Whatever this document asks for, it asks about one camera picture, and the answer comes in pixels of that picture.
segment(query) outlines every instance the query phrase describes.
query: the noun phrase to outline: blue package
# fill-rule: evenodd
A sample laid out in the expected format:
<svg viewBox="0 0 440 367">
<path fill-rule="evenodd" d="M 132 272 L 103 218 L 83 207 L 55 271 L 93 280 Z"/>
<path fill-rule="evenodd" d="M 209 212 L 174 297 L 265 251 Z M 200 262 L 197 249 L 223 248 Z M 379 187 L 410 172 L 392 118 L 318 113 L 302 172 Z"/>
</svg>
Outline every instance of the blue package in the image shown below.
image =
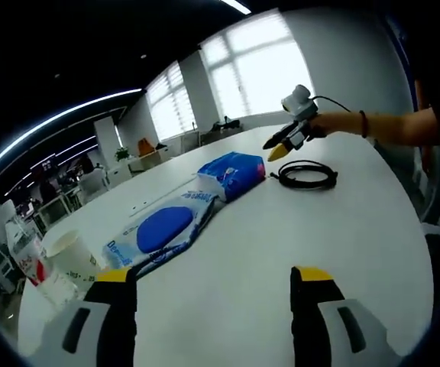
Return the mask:
<svg viewBox="0 0 440 367">
<path fill-rule="evenodd" d="M 266 170 L 262 157 L 233 151 L 205 164 L 197 174 L 202 189 L 230 203 L 262 182 Z"/>
<path fill-rule="evenodd" d="M 141 278 L 187 250 L 224 203 L 216 194 L 187 191 L 127 224 L 102 248 L 111 269 L 134 266 Z"/>
</svg>

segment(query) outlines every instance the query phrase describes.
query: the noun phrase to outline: coiled cable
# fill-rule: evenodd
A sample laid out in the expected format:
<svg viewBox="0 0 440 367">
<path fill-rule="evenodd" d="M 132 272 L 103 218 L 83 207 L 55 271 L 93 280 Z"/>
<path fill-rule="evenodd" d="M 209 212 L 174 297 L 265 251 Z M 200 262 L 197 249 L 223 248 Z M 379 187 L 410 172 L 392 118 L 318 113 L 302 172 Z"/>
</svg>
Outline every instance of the coiled cable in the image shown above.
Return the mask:
<svg viewBox="0 0 440 367">
<path fill-rule="evenodd" d="M 320 172 L 321 174 L 325 174 L 327 177 L 318 181 L 301 181 L 297 180 L 296 178 L 289 177 L 291 173 L 299 171 Z M 271 173 L 270 176 L 276 178 L 283 186 L 292 189 L 327 190 L 336 185 L 338 173 L 322 163 L 303 159 L 284 164 L 278 170 L 278 174 Z"/>
</svg>

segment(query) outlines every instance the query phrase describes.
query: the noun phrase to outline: bottle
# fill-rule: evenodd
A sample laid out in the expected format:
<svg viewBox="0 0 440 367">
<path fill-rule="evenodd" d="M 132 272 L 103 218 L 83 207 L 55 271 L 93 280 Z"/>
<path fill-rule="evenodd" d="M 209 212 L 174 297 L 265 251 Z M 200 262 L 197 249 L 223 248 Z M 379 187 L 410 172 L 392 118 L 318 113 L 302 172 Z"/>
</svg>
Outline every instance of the bottle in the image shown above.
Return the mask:
<svg viewBox="0 0 440 367">
<path fill-rule="evenodd" d="M 78 296 L 76 285 L 52 266 L 40 236 L 23 223 L 11 200 L 3 203 L 1 214 L 9 253 L 23 274 L 57 309 L 75 299 Z"/>
</svg>

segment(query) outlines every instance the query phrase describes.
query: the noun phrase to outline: ceiling light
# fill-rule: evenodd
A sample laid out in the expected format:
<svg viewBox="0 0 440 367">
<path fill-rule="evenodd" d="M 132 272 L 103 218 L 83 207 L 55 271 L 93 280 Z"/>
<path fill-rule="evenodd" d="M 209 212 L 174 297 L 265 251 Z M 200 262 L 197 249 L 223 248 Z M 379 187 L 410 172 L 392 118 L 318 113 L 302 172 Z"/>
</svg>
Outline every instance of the ceiling light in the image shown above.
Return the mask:
<svg viewBox="0 0 440 367">
<path fill-rule="evenodd" d="M 115 125 L 115 134 L 116 134 L 116 137 L 118 138 L 118 143 L 120 144 L 120 148 L 123 148 L 123 143 L 121 142 L 120 131 L 118 130 L 117 125 Z"/>
<path fill-rule="evenodd" d="M 51 122 L 60 119 L 61 117 L 70 114 L 71 112 L 74 112 L 78 109 L 82 109 L 84 107 L 90 106 L 94 103 L 98 103 L 98 102 L 102 102 L 105 101 L 107 99 L 110 98 L 115 98 L 115 97 L 119 97 L 119 96 L 124 96 L 126 94 L 130 94 L 130 93 L 137 93 L 140 92 L 142 89 L 131 89 L 131 90 L 127 90 L 125 92 L 120 92 L 120 93 L 115 93 L 115 94 L 111 94 L 109 96 L 104 96 L 98 99 L 94 99 L 92 101 L 83 103 L 81 105 L 72 107 L 71 109 L 67 109 L 64 112 L 61 112 L 53 117 L 51 117 L 48 120 L 45 120 L 44 122 L 41 122 L 40 124 L 38 124 L 37 126 L 31 128 L 30 130 L 28 130 L 27 132 L 25 132 L 24 134 L 20 135 L 20 137 L 18 137 L 15 141 L 13 141 L 9 146 L 7 146 L 5 149 L 3 149 L 3 151 L 0 153 L 0 160 L 14 147 L 16 147 L 18 144 L 20 144 L 23 140 L 25 140 L 26 138 L 28 138 L 30 135 L 34 134 L 35 132 L 37 132 L 38 130 L 40 130 L 41 128 L 43 128 L 44 126 L 50 124 Z"/>
<path fill-rule="evenodd" d="M 31 172 L 27 174 L 25 177 L 23 177 L 21 180 L 19 180 L 11 189 L 9 189 L 9 191 L 5 194 L 5 196 L 7 196 L 11 191 L 13 191 L 15 187 L 18 186 L 25 178 L 28 178 L 30 176 L 31 176 Z"/>
<path fill-rule="evenodd" d="M 240 2 L 236 2 L 235 0 L 220 0 L 227 5 L 230 5 L 232 8 L 235 8 L 240 11 L 240 13 L 247 15 L 250 14 L 251 11 L 243 6 Z"/>
<path fill-rule="evenodd" d="M 55 153 L 49 155 L 47 158 L 42 159 L 40 162 L 34 164 L 33 166 L 30 167 L 31 170 L 33 170 L 37 165 L 39 165 L 40 163 L 44 163 L 47 159 L 52 158 L 55 155 Z"/>
<path fill-rule="evenodd" d="M 72 148 L 77 147 L 79 144 L 82 144 L 82 143 L 84 143 L 85 141 L 91 140 L 91 139 L 93 139 L 93 138 L 95 138 L 95 137 L 96 137 L 96 135 L 93 135 L 93 136 L 91 136 L 91 137 L 89 137 L 89 138 L 87 138 L 87 139 L 84 139 L 83 141 L 80 141 L 80 142 L 77 143 L 77 144 L 74 144 L 72 147 L 68 147 L 66 150 L 61 151 L 59 154 L 56 154 L 56 157 L 59 157 L 62 153 L 65 153 L 65 152 L 67 152 L 67 151 L 70 151 Z"/>
<path fill-rule="evenodd" d="M 77 157 L 78 155 L 80 155 L 80 154 L 82 154 L 82 153 L 84 153 L 84 152 L 86 152 L 86 151 L 90 151 L 91 149 L 96 148 L 97 146 L 98 146 L 98 145 L 96 144 L 96 145 L 93 145 L 92 147 L 89 147 L 89 148 L 83 150 L 83 151 L 80 151 L 78 154 L 74 154 L 71 158 L 67 158 L 64 162 L 60 162 L 57 166 L 60 167 L 60 166 L 62 166 L 64 163 L 66 163 L 67 161 L 70 161 L 71 159 Z"/>
</svg>

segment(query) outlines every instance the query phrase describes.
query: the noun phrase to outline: white wall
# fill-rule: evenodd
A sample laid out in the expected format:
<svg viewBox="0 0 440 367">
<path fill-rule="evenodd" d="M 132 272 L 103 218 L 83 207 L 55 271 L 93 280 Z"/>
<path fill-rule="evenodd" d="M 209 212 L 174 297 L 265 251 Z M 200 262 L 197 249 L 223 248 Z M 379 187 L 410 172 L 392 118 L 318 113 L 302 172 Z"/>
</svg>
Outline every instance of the white wall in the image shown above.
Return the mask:
<svg viewBox="0 0 440 367">
<path fill-rule="evenodd" d="M 103 167 L 107 167 L 105 158 L 99 149 L 93 149 L 92 151 L 88 151 L 88 158 L 91 160 L 92 165 L 96 166 L 97 163 L 101 164 Z"/>
<path fill-rule="evenodd" d="M 179 64 L 198 130 L 209 132 L 213 124 L 220 120 L 220 116 L 199 51 Z"/>
<path fill-rule="evenodd" d="M 412 100 L 405 73 L 390 39 L 375 15 L 362 11 L 309 8 L 282 13 L 309 68 L 317 94 L 349 109 L 401 114 L 411 112 Z M 195 52 L 180 62 L 184 83 L 200 131 L 218 120 L 201 57 Z M 340 111 L 319 101 L 321 111 Z M 283 111 L 240 118 L 244 129 L 290 121 Z M 136 151 L 137 141 L 158 142 L 147 100 L 142 97 L 120 122 L 122 138 Z M 178 139 L 165 141 L 177 145 Z"/>
<path fill-rule="evenodd" d="M 400 114 L 412 100 L 400 60 L 375 15 L 309 8 L 283 13 L 317 94 L 349 109 Z M 322 111 L 340 111 L 320 101 Z"/>
<path fill-rule="evenodd" d="M 99 150 L 105 159 L 107 167 L 116 165 L 115 152 L 120 148 L 120 143 L 115 132 L 115 125 L 111 116 L 95 122 L 96 140 Z"/>
<path fill-rule="evenodd" d="M 132 155 L 138 155 L 138 141 L 146 138 L 152 146 L 159 142 L 152 116 L 150 115 L 147 97 L 142 96 L 119 122 L 121 140 Z"/>
</svg>

